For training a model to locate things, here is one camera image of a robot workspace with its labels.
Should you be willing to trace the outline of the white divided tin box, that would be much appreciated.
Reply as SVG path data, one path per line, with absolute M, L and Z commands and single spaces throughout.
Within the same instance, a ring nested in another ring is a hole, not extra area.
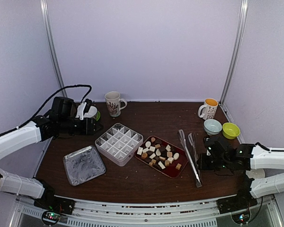
M 98 152 L 116 165 L 125 166 L 142 142 L 140 133 L 116 123 L 95 140 L 95 145 Z

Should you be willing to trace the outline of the metal serving tongs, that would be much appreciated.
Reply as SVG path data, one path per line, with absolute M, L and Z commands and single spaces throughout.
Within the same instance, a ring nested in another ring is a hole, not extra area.
M 185 136 L 185 133 L 182 129 L 178 130 L 177 132 L 177 136 L 180 140 L 180 143 L 184 149 L 184 152 L 185 152 L 185 155 L 188 159 L 188 162 L 192 168 L 192 172 L 195 176 L 195 184 L 196 184 L 196 187 L 197 188 L 200 188 L 202 187 L 202 181 L 201 181 L 201 176 L 200 176 L 200 171 L 197 167 L 197 162 L 196 162 L 196 151 L 195 151 L 195 146 L 194 146 L 194 140 L 192 139 L 189 139 L 189 141 L 192 141 L 192 151 L 189 151 L 188 147 L 187 147 L 187 143 L 186 143 L 186 136 Z

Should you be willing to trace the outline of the bunny print tin lid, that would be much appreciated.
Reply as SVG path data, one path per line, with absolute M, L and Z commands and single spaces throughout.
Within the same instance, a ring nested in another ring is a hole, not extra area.
M 95 146 L 87 146 L 65 155 L 63 164 L 68 182 L 72 186 L 83 184 L 106 172 Z

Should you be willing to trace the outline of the red chocolate tray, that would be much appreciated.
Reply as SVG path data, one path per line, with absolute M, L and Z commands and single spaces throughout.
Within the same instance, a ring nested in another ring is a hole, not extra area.
M 178 177 L 188 164 L 184 150 L 157 136 L 149 136 L 134 155 L 169 178 Z

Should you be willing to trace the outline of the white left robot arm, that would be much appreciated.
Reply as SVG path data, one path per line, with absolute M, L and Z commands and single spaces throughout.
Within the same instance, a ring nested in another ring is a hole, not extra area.
M 94 135 L 103 129 L 97 117 L 98 110 L 90 99 L 76 105 L 70 98 L 55 97 L 51 109 L 44 115 L 37 114 L 22 126 L 0 135 L 0 160 L 26 146 L 57 138 L 60 134 Z M 48 210 L 54 210 L 59 205 L 54 189 L 46 182 L 2 169 L 0 192 L 39 199 Z

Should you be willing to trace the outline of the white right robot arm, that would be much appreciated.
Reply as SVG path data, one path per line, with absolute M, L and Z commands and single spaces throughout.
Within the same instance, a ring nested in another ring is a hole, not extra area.
M 284 148 L 269 148 L 259 142 L 242 143 L 237 148 L 221 136 L 204 138 L 206 153 L 200 154 L 196 163 L 199 170 L 250 172 L 258 169 L 282 170 L 282 173 L 269 177 L 246 176 L 233 205 L 242 209 L 262 196 L 284 192 Z

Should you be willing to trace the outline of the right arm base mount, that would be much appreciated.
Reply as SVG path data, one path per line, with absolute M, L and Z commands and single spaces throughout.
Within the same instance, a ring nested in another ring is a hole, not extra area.
M 219 213 L 230 213 L 232 221 L 239 225 L 244 225 L 251 221 L 250 208 L 256 205 L 257 199 L 244 198 L 241 196 L 232 196 L 217 201 Z

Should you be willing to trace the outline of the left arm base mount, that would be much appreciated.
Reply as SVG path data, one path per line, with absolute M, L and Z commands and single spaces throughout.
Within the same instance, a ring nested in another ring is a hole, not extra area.
M 66 221 L 67 215 L 74 210 L 75 201 L 54 196 L 53 201 L 46 202 L 45 199 L 34 199 L 34 206 L 44 209 L 41 221 L 46 227 L 53 227 L 61 221 Z

